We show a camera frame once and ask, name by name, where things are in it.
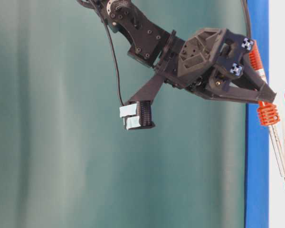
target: black robotic arm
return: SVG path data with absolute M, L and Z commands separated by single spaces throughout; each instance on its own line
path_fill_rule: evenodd
M 127 130 L 154 127 L 151 104 L 163 83 L 209 100 L 272 103 L 276 94 L 252 68 L 255 44 L 228 29 L 203 28 L 187 41 L 149 21 L 130 0 L 77 0 L 122 33 L 128 55 L 153 67 L 154 77 L 120 108 Z

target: wire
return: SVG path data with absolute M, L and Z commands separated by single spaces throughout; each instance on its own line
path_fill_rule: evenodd
M 76 0 L 80 5 L 82 5 L 82 6 L 84 6 L 84 7 L 86 7 L 86 8 L 88 8 L 88 9 L 94 9 L 94 7 L 90 4 L 90 3 L 88 3 L 88 2 L 86 2 L 86 1 L 81 1 L 81 0 Z
M 248 5 L 247 5 L 247 0 L 241 0 L 242 2 L 242 7 L 243 7 L 243 12 L 245 16 L 245 23 L 246 23 L 246 34 L 249 39 L 252 37 L 252 31 L 251 31 L 251 21 L 250 21 L 250 15 L 249 15 L 249 10 L 248 10 Z
M 105 32 L 108 36 L 109 39 L 109 43 L 110 43 L 110 49 L 112 52 L 112 57 L 113 57 L 113 62 L 114 62 L 114 67 L 115 67 L 115 71 L 116 71 L 116 79 L 117 79 L 117 96 L 118 96 L 118 100 L 121 106 L 124 106 L 123 100 L 122 100 L 122 96 L 121 96 L 121 92 L 120 92 L 120 77 L 119 77 L 119 69 L 118 69 L 118 64 L 117 64 L 117 59 L 116 59 L 116 55 L 115 55 L 115 49 L 114 49 L 114 45 L 113 45 L 113 41 L 112 41 L 112 37 L 110 34 L 110 31 L 108 29 L 108 25 L 105 22 L 104 18 L 101 15 L 101 12 L 99 10 L 99 8 L 97 7 L 97 5 L 93 2 L 93 0 L 88 0 L 90 2 L 90 4 L 93 6 L 95 12 L 98 14 L 98 16 L 101 19 L 101 22 L 104 24 L 104 29 Z

